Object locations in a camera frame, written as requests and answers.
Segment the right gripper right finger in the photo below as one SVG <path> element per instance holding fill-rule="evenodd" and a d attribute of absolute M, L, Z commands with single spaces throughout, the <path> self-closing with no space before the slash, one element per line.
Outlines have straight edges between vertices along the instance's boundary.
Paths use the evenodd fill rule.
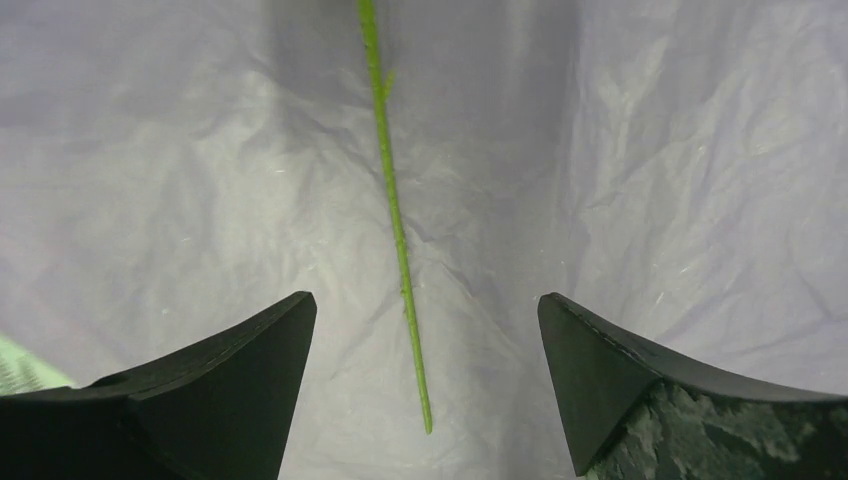
<path fill-rule="evenodd" d="M 557 293 L 537 308 L 575 473 L 585 479 L 843 479 L 847 400 L 731 373 Z"/>

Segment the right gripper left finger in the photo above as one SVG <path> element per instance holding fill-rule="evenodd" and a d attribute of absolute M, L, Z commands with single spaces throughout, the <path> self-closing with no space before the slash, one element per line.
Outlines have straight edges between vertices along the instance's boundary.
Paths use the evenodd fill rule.
<path fill-rule="evenodd" d="M 274 479 L 317 316 L 297 292 L 84 388 L 1 400 L 5 479 Z"/>

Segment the pink white rose stems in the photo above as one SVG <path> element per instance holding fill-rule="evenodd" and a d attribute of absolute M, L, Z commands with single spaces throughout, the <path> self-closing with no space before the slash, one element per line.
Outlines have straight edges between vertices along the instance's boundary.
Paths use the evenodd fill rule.
<path fill-rule="evenodd" d="M 427 435 L 430 435 L 433 432 L 433 415 L 413 293 L 407 241 L 399 203 L 387 112 L 388 96 L 390 86 L 393 81 L 393 74 L 390 72 L 385 73 L 382 69 L 375 3 L 372 0 L 360 0 L 357 2 L 357 8 L 365 59 L 371 85 L 378 150 L 382 164 L 382 172 L 388 201 L 388 211 L 399 267 L 400 295 L 404 302 L 404 314 L 410 336 L 424 431 Z"/>

